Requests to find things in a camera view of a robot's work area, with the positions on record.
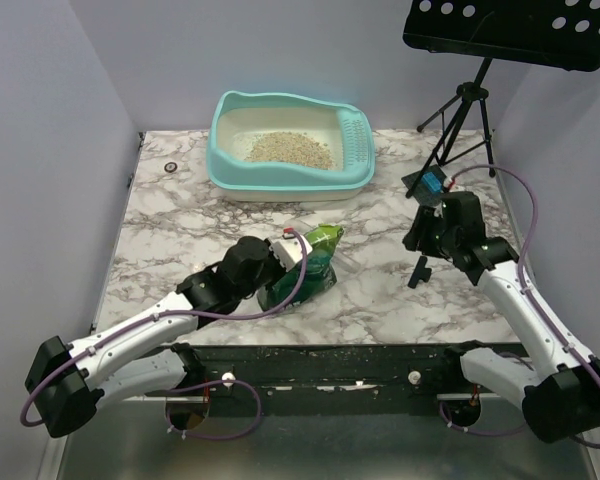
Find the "clear plastic litter scoop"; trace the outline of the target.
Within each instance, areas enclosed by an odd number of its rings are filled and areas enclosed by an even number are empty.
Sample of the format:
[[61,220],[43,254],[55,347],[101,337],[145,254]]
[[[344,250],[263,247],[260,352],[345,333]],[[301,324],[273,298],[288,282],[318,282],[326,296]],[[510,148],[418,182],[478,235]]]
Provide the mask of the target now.
[[332,262],[339,269],[351,274],[358,273],[362,268],[362,265],[359,262],[342,252],[335,252]]

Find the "green cat litter bag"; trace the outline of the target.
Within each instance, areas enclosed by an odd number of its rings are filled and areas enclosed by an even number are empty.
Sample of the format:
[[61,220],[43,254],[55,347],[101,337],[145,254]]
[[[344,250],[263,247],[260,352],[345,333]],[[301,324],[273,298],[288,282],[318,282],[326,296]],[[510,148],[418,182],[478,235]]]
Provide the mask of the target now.
[[[309,256],[306,256],[306,267],[301,283],[298,283],[298,280],[304,259],[292,269],[298,271],[297,282],[291,291],[291,293],[295,292],[295,295],[284,306],[284,309],[305,303],[313,297],[326,292],[337,283],[337,276],[332,266],[332,258],[344,234],[344,229],[339,225],[321,224],[301,234],[309,241],[313,251]],[[262,311],[268,311],[277,307],[284,300],[260,300],[259,290],[257,292],[257,301]]]

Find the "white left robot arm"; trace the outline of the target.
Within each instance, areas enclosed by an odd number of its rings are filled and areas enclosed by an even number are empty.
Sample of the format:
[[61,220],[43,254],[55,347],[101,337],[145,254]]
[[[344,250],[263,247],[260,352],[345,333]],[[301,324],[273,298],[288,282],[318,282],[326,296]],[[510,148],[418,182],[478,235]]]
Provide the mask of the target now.
[[240,320],[237,307],[260,288],[293,269],[304,277],[311,251],[294,229],[275,240],[242,237],[220,261],[187,276],[142,313],[78,340],[45,340],[24,382],[29,396],[20,423],[43,425],[61,438],[108,403],[161,391],[194,393],[202,372],[176,339],[215,320]]

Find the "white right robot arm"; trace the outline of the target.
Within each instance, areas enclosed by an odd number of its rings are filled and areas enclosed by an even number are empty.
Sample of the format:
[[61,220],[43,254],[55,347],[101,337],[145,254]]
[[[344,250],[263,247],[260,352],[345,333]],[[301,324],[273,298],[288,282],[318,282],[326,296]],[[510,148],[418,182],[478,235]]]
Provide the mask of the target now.
[[487,236],[475,194],[447,193],[436,207],[419,206],[403,244],[463,272],[504,316],[532,362],[525,367],[490,347],[466,344],[440,367],[447,389],[486,387],[519,408],[545,443],[600,427],[600,358],[537,293],[509,242]]

